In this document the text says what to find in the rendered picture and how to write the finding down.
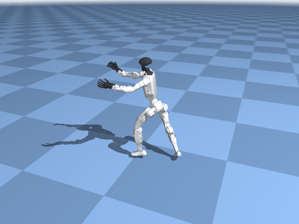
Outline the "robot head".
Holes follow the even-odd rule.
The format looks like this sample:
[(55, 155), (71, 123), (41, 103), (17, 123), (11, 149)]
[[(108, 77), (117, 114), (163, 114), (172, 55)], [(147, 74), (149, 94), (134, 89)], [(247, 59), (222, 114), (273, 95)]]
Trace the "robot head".
[(144, 57), (144, 58), (139, 60), (139, 64), (142, 66), (142, 71), (145, 71), (145, 73), (147, 73), (147, 75), (152, 75), (153, 74), (153, 72), (150, 71), (149, 68), (145, 68), (145, 65), (147, 66), (148, 64), (151, 64), (151, 63), (152, 63), (152, 60), (148, 57)]

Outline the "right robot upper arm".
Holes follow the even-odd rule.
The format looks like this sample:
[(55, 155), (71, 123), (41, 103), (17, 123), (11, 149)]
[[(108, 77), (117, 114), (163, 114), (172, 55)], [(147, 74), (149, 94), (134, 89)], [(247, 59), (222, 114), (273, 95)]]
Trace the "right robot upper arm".
[[(150, 71), (152, 71), (152, 70), (150, 69)], [(132, 78), (133, 78), (133, 79), (137, 79), (137, 78), (139, 78), (139, 77), (143, 77), (144, 73), (145, 73), (145, 71), (141, 71), (141, 72), (139, 72), (139, 73), (137, 73), (137, 72), (133, 72), (133, 73), (132, 73)]]

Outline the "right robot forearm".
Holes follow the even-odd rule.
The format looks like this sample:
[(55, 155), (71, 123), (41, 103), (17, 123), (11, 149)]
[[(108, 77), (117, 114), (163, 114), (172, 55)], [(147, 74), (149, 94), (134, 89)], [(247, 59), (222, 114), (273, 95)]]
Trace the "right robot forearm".
[(131, 77), (133, 72), (126, 72), (123, 71), (121, 72), (120, 70), (118, 71), (118, 74), (121, 75), (122, 77)]

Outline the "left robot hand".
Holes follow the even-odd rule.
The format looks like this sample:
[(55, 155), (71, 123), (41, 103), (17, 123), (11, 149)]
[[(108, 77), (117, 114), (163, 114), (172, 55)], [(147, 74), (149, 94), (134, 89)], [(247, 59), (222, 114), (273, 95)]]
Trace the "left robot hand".
[[(102, 81), (101, 79), (100, 79), (100, 81), (101, 82), (103, 82), (103, 83), (101, 83), (100, 81), (98, 81), (99, 83), (98, 83), (98, 87), (100, 87), (100, 88), (109, 88), (109, 89), (112, 89), (112, 87), (113, 87), (113, 85), (115, 86), (115, 84), (113, 84), (113, 83), (110, 83), (110, 82), (108, 82), (108, 80), (107, 79), (105, 79), (107, 82), (104, 82), (104, 81)], [(99, 86), (100, 85), (100, 86)]]

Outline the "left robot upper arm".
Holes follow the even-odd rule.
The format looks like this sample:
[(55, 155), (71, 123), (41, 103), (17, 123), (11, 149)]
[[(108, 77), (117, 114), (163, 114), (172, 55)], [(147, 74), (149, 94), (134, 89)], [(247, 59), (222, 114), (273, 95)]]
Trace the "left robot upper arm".
[[(140, 82), (136, 83), (136, 84), (132, 87), (133, 90), (132, 90), (131, 92), (134, 92), (134, 91), (136, 91), (136, 90), (138, 90), (138, 89), (140, 89), (140, 88), (142, 88), (142, 87), (144, 87), (144, 86), (147, 86), (149, 83), (150, 83), (149, 78), (144, 78), (144, 79), (142, 79)], [(129, 93), (131, 93), (131, 92), (129, 92)]]

